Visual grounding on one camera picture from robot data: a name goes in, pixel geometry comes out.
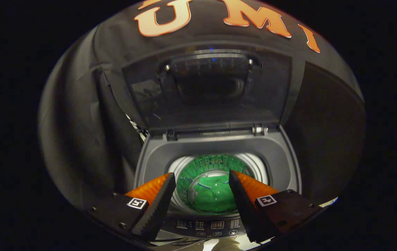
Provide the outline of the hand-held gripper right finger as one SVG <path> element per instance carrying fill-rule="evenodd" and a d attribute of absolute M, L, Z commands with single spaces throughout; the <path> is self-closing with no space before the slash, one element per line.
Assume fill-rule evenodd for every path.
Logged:
<path fill-rule="evenodd" d="M 291 235 L 324 212 L 295 190 L 279 191 L 235 170 L 229 186 L 248 239 L 258 244 Z"/>

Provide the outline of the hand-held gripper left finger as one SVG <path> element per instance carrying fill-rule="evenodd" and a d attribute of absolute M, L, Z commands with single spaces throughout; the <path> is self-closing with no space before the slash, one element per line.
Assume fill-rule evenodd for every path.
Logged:
<path fill-rule="evenodd" d="M 93 222 L 129 242 L 149 243 L 160 231 L 176 189 L 167 173 L 130 192 L 113 193 L 86 210 Z"/>

